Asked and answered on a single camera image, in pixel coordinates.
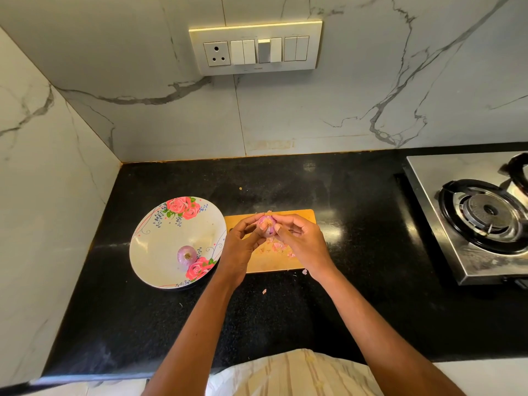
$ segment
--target floral plate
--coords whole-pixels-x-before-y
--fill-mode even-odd
[[[199,280],[218,262],[227,227],[220,210],[195,196],[177,197],[152,209],[137,225],[130,240],[130,263],[146,284],[177,289]],[[177,260],[182,246],[198,254],[186,267]]]

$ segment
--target red onion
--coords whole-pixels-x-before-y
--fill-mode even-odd
[[[259,227],[263,223],[268,226],[263,236],[265,238],[272,238],[273,236],[275,236],[275,228],[273,226],[277,223],[277,221],[275,221],[271,215],[264,215],[259,219]]]
[[[189,268],[197,258],[196,250],[192,246],[183,246],[178,250],[178,262],[186,268]]]

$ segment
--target black granite countertop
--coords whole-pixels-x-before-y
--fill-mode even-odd
[[[457,286],[402,170],[407,155],[526,149],[505,144],[126,164],[44,379],[146,377],[159,366],[208,278],[184,291],[152,288],[130,266],[129,241],[150,209],[189,194],[212,201],[224,215],[312,208],[336,266],[428,359],[527,356],[528,293],[507,285]],[[363,362],[331,299],[309,275],[248,274],[229,303],[213,370],[300,347]]]

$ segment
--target cutting board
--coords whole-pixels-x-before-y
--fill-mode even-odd
[[[277,211],[273,212],[273,214],[298,214],[301,217],[316,223],[313,210]],[[241,219],[252,215],[253,214],[225,216],[224,218],[228,231],[231,231]],[[291,247],[274,238],[268,238],[266,243],[260,245],[251,255],[251,259],[249,259],[247,265],[247,273],[265,273],[267,271],[283,271],[304,268],[299,259],[293,254]]]

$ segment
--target backsplash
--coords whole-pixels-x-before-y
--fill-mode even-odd
[[[40,377],[120,167],[0,29],[0,387]]]
[[[122,161],[528,140],[528,0],[0,0]],[[189,28],[323,19],[318,67],[202,78]]]

